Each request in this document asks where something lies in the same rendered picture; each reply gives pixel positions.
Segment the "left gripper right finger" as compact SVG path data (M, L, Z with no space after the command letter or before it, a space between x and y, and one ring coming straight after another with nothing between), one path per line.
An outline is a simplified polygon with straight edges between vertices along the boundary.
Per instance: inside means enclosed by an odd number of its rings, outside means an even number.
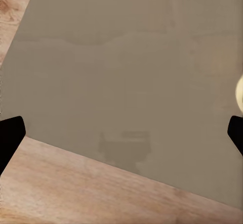
M233 115L227 133L243 155L243 117Z

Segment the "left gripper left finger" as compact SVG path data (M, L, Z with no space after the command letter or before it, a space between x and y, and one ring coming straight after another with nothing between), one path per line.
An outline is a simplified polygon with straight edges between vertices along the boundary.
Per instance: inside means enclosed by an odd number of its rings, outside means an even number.
M25 135L21 116L0 121L0 176Z

